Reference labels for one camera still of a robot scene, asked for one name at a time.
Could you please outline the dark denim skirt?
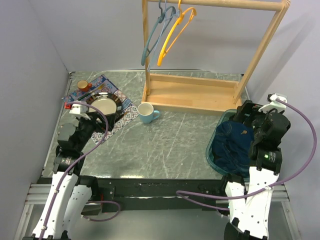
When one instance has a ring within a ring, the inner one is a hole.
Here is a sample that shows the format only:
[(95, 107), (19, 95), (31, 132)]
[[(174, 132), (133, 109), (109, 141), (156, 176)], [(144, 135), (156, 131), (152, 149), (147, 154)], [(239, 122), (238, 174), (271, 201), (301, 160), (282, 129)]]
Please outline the dark denim skirt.
[(213, 162), (229, 174), (249, 177), (249, 150), (254, 132), (240, 122), (224, 121), (219, 124), (212, 141)]

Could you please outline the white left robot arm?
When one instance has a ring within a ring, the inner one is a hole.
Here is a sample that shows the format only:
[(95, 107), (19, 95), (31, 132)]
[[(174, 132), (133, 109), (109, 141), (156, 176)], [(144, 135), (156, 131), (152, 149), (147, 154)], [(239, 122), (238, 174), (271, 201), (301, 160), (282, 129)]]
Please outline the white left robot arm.
[(72, 229), (88, 201), (100, 197), (98, 180), (81, 175), (86, 158), (83, 148), (94, 132), (106, 134), (114, 115), (89, 112), (78, 125), (63, 124), (58, 130), (53, 175), (44, 209), (28, 240), (69, 240)]

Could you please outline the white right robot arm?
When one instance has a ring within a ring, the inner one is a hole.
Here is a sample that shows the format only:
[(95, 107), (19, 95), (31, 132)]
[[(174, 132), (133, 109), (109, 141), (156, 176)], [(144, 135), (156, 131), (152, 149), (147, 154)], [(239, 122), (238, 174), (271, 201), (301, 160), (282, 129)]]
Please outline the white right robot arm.
[(219, 194), (229, 199), (229, 222), (224, 229), (226, 240), (267, 240), (273, 184), (277, 182), (283, 162), (279, 147), (282, 137), (291, 127), (283, 115), (285, 105), (279, 98), (266, 105), (246, 100), (233, 117), (253, 131), (249, 145), (249, 186), (244, 180), (229, 176), (219, 186)]

